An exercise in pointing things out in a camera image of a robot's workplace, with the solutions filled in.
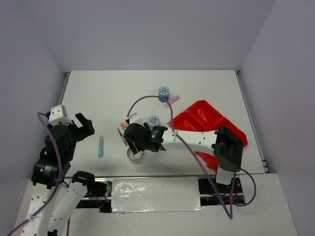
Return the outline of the red pen refill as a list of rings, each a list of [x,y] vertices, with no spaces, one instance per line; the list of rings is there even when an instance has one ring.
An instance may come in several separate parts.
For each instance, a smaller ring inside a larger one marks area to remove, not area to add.
[[[118,133],[119,133],[119,135],[120,135],[120,137],[121,137],[123,143],[125,144],[125,146],[128,146],[128,144],[127,144],[125,138],[123,137],[123,134],[122,134],[121,130],[120,130],[119,128],[117,128],[117,131],[118,131]]]

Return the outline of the large clear tape roll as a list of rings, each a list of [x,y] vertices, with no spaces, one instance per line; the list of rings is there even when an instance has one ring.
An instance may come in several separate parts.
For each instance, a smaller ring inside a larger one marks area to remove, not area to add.
[[[132,164],[140,164],[144,160],[144,152],[140,151],[134,154],[130,148],[127,149],[127,157],[130,163]]]

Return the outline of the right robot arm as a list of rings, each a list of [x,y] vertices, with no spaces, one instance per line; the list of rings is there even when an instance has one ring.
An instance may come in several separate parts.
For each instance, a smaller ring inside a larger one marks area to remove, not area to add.
[[[123,137],[133,154],[149,150],[185,150],[202,152],[216,158],[218,169],[214,187],[225,192],[231,187],[234,174],[241,170],[244,143],[225,126],[215,131],[183,131],[165,126],[132,123],[126,128]]]

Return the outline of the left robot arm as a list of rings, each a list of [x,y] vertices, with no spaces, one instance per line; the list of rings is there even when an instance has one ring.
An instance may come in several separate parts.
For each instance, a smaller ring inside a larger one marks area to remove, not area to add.
[[[16,227],[22,230],[23,236],[61,236],[64,230],[69,229],[70,218],[81,199],[96,191],[94,174],[77,171],[64,197],[58,204],[55,203],[77,143],[95,133],[92,121],[81,113],[75,115],[81,123],[80,127],[66,116],[63,116],[63,121],[54,121],[55,114],[53,111],[37,113],[47,136],[33,167],[27,217]]]

